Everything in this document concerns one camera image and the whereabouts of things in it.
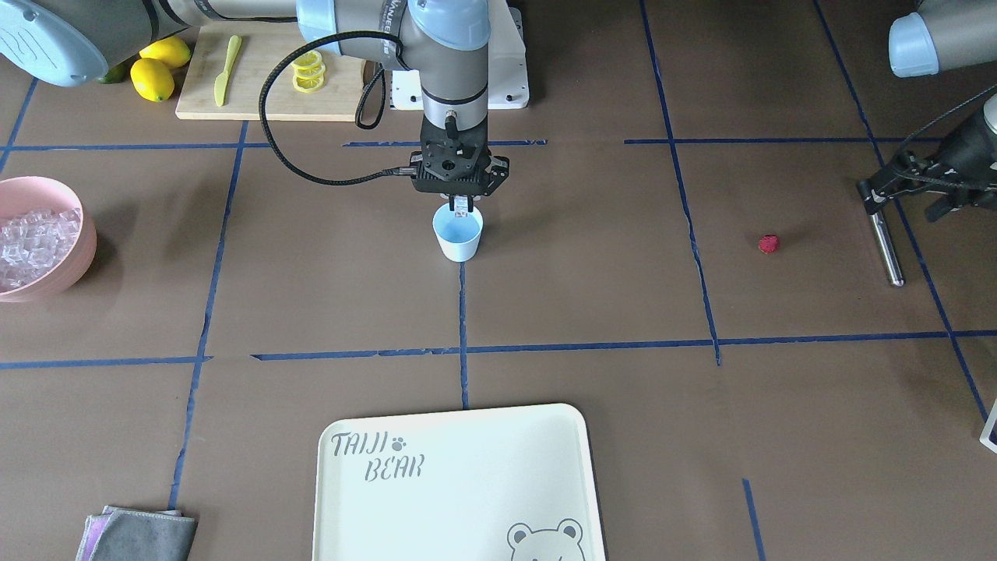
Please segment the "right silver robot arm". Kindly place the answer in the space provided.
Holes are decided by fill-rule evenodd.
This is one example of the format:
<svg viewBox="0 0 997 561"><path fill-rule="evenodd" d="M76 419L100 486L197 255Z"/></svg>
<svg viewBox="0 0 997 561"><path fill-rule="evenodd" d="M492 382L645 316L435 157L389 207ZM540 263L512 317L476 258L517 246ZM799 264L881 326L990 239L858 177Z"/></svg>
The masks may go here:
<svg viewBox="0 0 997 561"><path fill-rule="evenodd" d="M377 178L405 175L472 210L509 177L509 160L488 148L487 1L4 1L1 49L46 83L79 86L154 41L230 22L296 23L297 55L330 47L419 73L420 149Z"/></svg>

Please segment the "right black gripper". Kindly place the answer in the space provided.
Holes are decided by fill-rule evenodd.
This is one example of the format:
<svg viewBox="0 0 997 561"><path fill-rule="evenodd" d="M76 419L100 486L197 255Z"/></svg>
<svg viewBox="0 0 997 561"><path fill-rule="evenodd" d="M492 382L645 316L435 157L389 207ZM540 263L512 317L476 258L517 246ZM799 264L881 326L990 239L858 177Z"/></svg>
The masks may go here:
<svg viewBox="0 0 997 561"><path fill-rule="evenodd" d="M412 153L414 189L423 194L448 198L450 213L460 214L460 196L464 196L464 212L476 212L478 196L490 196L509 177L506 157L446 157L425 161L422 153Z"/></svg>

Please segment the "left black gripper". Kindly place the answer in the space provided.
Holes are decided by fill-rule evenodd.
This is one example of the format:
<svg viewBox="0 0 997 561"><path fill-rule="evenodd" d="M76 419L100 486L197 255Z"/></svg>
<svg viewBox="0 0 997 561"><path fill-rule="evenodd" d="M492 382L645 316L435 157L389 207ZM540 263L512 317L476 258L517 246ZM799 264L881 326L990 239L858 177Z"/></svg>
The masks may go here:
<svg viewBox="0 0 997 561"><path fill-rule="evenodd" d="M961 185L960 189L925 182L925 174L913 169L879 169L863 180L863 210L877 214L890 201L927 192L995 194L995 143L995 125L989 118L966 118L934 153L934 162L942 167L940 178Z"/></svg>

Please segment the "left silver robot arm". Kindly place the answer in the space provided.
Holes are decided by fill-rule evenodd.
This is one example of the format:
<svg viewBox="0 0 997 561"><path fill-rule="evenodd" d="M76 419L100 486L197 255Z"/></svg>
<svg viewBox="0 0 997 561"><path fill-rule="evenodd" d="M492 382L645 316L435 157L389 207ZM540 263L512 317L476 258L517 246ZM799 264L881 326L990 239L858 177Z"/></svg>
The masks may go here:
<svg viewBox="0 0 997 561"><path fill-rule="evenodd" d="M893 74L911 78L990 63L996 57L994 1L922 1L918 9L893 22L888 59ZM933 192L939 198L925 209L937 221L966 206L995 209L995 87L966 103L985 103L948 132L928 157L908 150L909 143L962 105L945 111L901 142L900 148L872 177L859 181L858 194L867 214L878 213L900 196Z"/></svg>

